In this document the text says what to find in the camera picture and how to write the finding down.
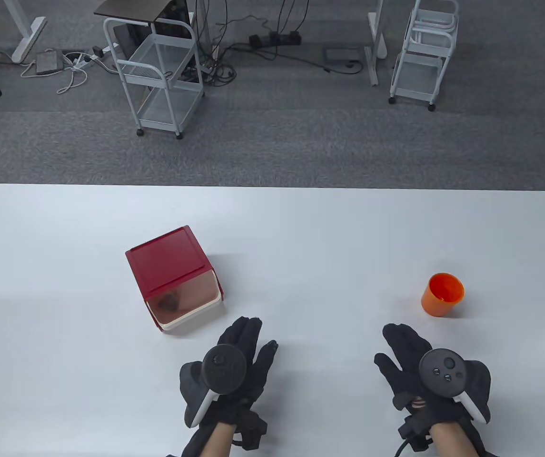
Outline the person's right hand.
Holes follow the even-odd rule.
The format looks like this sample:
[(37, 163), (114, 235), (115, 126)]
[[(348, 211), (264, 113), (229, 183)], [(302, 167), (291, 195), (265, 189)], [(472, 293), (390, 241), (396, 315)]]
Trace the person's right hand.
[(387, 324), (382, 333), (396, 361), (377, 353), (374, 362), (393, 391), (394, 407), (408, 410), (416, 431), (463, 418), (490, 422), (491, 374), (484, 363), (434, 349), (406, 324)]

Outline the person's left hand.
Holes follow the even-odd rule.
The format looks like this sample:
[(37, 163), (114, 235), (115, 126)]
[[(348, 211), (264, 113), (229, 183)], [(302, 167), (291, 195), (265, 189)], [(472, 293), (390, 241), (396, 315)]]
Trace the person's left hand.
[(218, 423), (239, 425), (263, 394), (278, 344), (258, 347), (263, 322), (239, 317), (202, 360), (183, 364), (179, 391), (189, 428)]

